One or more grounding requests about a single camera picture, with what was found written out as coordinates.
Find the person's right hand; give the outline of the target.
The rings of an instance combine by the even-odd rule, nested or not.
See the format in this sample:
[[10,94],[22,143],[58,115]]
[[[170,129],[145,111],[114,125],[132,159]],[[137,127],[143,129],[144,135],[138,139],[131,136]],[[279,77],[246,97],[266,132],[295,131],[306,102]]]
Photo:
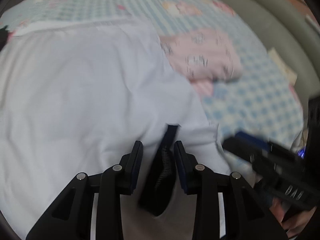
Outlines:
[[283,221],[285,211],[281,205],[281,200],[274,197],[270,211],[273,213],[277,221],[281,224],[282,228],[286,230],[288,238],[292,238],[300,234],[306,227],[311,217],[315,213],[317,207],[314,207],[310,211],[303,211],[302,213],[289,218],[287,221]]

